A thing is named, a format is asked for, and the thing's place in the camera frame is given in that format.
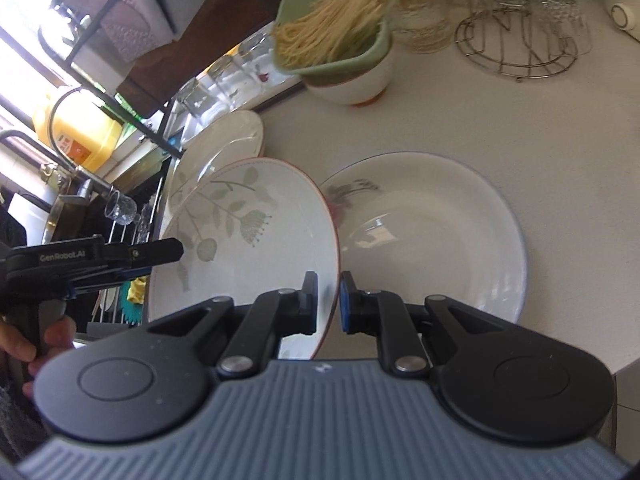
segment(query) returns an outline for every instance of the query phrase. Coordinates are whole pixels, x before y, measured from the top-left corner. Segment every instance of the white countertop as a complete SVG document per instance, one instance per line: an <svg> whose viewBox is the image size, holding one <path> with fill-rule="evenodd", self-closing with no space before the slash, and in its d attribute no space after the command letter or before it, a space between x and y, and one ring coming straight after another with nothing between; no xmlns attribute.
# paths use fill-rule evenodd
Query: white countertop
<svg viewBox="0 0 640 480"><path fill-rule="evenodd" d="M262 114L266 156L320 184L358 160L415 150L482 173L513 208L527 245L520 322L612 372L640 358L640 43L602 0L584 0L593 50L565 74L517 82L455 46L400 52L377 103L341 107L308 92Z"/></svg>

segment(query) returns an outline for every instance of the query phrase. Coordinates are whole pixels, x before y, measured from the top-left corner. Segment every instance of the glass jar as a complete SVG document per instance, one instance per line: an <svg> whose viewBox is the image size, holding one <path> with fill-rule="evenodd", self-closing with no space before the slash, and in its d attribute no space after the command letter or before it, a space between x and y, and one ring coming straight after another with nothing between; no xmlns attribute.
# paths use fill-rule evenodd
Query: glass jar
<svg viewBox="0 0 640 480"><path fill-rule="evenodd" d="M231 103L232 110L241 107L262 92L260 84L227 54L209 67L207 75Z"/></svg>
<svg viewBox="0 0 640 480"><path fill-rule="evenodd" d="M412 52L436 52L451 43L447 0L396 0L392 17L395 37Z"/></svg>

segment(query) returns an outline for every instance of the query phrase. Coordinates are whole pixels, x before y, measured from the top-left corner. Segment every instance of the white dinner plate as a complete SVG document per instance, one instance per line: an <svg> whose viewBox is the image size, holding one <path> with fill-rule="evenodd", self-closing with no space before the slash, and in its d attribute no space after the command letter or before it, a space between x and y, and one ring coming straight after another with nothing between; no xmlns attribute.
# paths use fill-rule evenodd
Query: white dinner plate
<svg viewBox="0 0 640 480"><path fill-rule="evenodd" d="M264 129L255 112L237 110L204 128L189 144L171 180L167 209L173 213L206 174L262 153Z"/></svg>
<svg viewBox="0 0 640 480"><path fill-rule="evenodd" d="M179 262L154 267L149 319L214 296L251 304L277 288L300 288L318 274L316 333L282 341L280 357L310 359L324 337L338 291L338 240L316 185L272 158L235 162L203 178L174 213L163 238L183 244Z"/></svg>
<svg viewBox="0 0 640 480"><path fill-rule="evenodd" d="M431 153L362 160L321 186L342 270L360 289L408 303L444 294L507 321L524 303L527 259L518 222L474 170Z"/></svg>

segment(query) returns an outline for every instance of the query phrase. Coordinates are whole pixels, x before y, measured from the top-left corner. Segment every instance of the finger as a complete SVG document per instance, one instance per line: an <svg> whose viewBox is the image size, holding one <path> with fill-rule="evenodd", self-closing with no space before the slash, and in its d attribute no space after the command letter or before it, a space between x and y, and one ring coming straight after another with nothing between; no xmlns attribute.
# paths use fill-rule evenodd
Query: finger
<svg viewBox="0 0 640 480"><path fill-rule="evenodd" d="M44 342L58 348L72 348L75 336L76 322L65 316L45 330Z"/></svg>
<svg viewBox="0 0 640 480"><path fill-rule="evenodd" d="M47 355L43 355L42 357L38 357L35 361L29 363L28 370L29 373L35 377L36 374L40 371L40 369L51 361L55 356L62 354L69 350L68 348L52 348L47 352Z"/></svg>
<svg viewBox="0 0 640 480"><path fill-rule="evenodd" d="M36 347L13 325L0 322L0 349L20 361L33 361Z"/></svg>
<svg viewBox="0 0 640 480"><path fill-rule="evenodd" d="M33 399L33 381L22 385L22 393L28 399Z"/></svg>

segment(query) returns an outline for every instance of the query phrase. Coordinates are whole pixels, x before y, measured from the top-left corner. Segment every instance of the floral plate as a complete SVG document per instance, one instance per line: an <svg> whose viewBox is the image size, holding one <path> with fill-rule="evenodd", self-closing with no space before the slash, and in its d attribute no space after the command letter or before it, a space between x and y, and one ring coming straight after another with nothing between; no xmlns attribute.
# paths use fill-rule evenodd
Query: floral plate
<svg viewBox="0 0 640 480"><path fill-rule="evenodd" d="M316 333L283 339L280 357L309 359L332 316L338 291L338 240L316 185L272 158L241 160L207 175L174 213L163 236L184 246L179 262L155 267L149 319L214 296L253 303L268 290L300 288L318 274Z"/></svg>
<svg viewBox="0 0 640 480"><path fill-rule="evenodd" d="M168 212L176 211L206 174L236 160L258 156L264 134L260 116L236 110L204 128L189 144L169 184Z"/></svg>

